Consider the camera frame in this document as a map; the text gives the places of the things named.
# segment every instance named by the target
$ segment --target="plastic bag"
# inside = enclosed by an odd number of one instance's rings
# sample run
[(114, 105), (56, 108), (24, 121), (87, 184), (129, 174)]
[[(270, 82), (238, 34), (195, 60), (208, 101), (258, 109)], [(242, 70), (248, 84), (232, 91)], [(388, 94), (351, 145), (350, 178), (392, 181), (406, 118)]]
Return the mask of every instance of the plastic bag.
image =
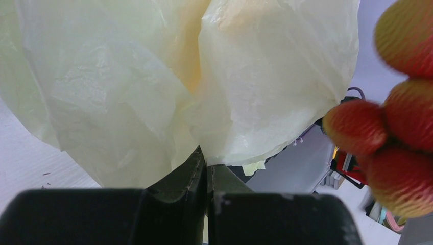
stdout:
[(346, 93), (359, 0), (0, 0), (0, 96), (105, 187), (247, 165)]

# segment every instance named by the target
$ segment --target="wall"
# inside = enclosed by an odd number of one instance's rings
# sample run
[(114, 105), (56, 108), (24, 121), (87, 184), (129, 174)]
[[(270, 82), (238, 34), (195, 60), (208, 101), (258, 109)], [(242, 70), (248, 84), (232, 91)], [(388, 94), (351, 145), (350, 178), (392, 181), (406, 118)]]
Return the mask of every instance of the wall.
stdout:
[(361, 0), (358, 13), (359, 56), (352, 86), (360, 87), (368, 99), (383, 102), (389, 91), (406, 76), (386, 67), (373, 46), (373, 30), (384, 10), (394, 0)]

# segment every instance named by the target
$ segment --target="cable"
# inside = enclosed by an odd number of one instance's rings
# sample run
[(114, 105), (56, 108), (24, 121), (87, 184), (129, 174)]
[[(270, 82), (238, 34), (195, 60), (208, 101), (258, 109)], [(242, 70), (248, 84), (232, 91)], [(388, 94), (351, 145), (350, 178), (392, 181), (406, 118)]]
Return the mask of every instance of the cable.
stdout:
[(365, 95), (362, 89), (358, 88), (358, 87), (350, 87), (349, 89), (347, 89), (347, 91), (350, 90), (356, 90), (359, 92), (359, 94), (361, 95), (361, 99), (365, 100)]

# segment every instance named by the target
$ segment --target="strawberry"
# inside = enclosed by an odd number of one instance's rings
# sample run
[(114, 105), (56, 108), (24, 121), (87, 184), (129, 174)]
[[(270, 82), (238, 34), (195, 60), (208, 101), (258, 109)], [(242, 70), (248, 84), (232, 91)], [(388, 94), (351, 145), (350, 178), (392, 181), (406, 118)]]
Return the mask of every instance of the strawberry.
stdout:
[(353, 155), (374, 153), (388, 137), (382, 108), (365, 100), (352, 100), (332, 108), (322, 124), (334, 144)]
[(394, 215), (433, 212), (433, 157), (388, 146), (368, 159), (367, 181), (374, 197)]
[(388, 127), (399, 140), (433, 152), (433, 81), (409, 79), (398, 84), (383, 107)]
[(411, 77), (433, 77), (432, 9), (432, 0), (398, 0), (382, 14), (374, 42), (386, 64)]

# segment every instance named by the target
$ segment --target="translucent plastic bag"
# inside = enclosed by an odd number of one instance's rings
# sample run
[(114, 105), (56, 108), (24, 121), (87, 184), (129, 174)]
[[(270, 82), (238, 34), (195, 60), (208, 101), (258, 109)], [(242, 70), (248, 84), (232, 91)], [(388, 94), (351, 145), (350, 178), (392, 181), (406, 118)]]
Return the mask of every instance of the translucent plastic bag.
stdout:
[(359, 0), (0, 0), (0, 96), (99, 184), (247, 165), (346, 93)]

